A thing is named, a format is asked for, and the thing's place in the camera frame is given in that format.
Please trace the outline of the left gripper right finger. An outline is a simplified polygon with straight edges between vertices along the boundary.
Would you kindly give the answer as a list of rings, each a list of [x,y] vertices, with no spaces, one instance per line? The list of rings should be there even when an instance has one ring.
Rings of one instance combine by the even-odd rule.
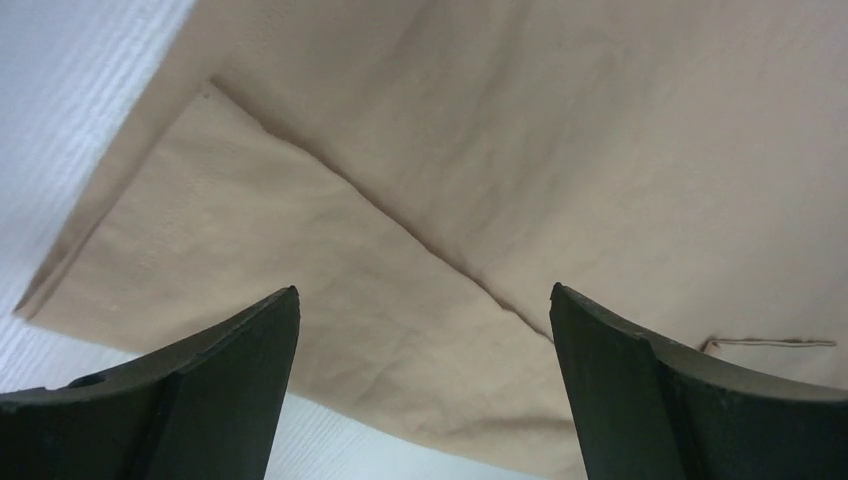
[[[591,479],[843,479],[847,394],[711,357],[562,284],[550,322]]]

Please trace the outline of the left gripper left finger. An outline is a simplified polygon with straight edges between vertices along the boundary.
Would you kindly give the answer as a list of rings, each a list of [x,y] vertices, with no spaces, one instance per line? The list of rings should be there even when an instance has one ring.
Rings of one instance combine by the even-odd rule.
[[[2,477],[263,478],[299,325],[299,295],[287,287],[64,387],[3,394]]]

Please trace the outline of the beige t-shirt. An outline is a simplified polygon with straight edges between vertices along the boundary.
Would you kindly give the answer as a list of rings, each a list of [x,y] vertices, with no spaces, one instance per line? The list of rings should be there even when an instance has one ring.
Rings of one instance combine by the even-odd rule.
[[[16,306],[138,353],[300,294],[291,392],[585,475],[556,283],[847,384],[843,1],[201,1]]]

